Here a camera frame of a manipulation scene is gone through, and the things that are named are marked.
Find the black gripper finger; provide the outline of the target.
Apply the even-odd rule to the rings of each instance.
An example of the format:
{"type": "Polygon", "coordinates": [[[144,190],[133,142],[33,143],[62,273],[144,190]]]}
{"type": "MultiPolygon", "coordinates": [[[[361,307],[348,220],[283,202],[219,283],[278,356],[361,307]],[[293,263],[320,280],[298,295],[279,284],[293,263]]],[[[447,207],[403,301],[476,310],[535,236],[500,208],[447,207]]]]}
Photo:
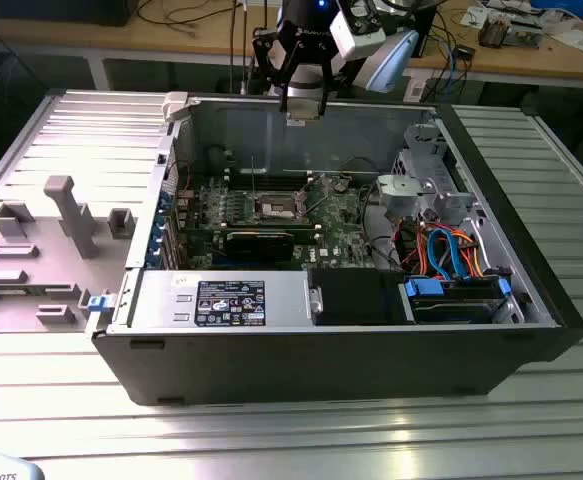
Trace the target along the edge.
{"type": "Polygon", "coordinates": [[[332,41],[322,41],[318,44],[319,65],[322,70],[322,93],[318,104],[318,115],[323,116],[327,106],[329,94],[348,88],[359,73],[358,60],[345,60],[340,69],[333,73],[332,59],[338,53],[332,41]]]}
{"type": "Polygon", "coordinates": [[[288,91],[291,79],[300,65],[304,45],[297,27],[280,27],[278,30],[256,29],[252,45],[262,80],[281,89],[280,111],[287,111],[288,91]],[[284,58],[280,67],[275,67],[269,58],[269,52],[278,42],[284,50],[284,58]]]}

